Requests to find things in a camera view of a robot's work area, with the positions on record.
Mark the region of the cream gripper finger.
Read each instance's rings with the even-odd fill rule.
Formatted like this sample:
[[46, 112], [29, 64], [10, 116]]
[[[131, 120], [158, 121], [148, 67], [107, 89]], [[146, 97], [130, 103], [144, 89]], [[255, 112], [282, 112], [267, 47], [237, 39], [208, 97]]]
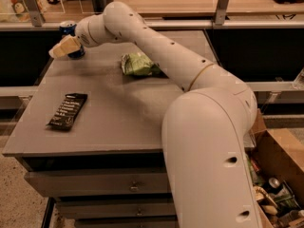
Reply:
[[80, 48], [81, 44], [79, 40], [75, 36], [67, 35], [58, 44], [56, 44], [48, 54], [52, 58], [56, 59], [78, 51]]

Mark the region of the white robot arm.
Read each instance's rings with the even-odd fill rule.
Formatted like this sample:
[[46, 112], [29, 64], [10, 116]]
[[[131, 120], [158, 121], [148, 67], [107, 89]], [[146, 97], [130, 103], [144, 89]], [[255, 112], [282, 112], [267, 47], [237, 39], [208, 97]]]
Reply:
[[150, 28], [122, 2], [81, 20], [49, 54], [130, 42], [181, 90], [161, 142], [180, 228], [262, 228], [244, 150], [257, 116], [253, 90], [221, 66]]

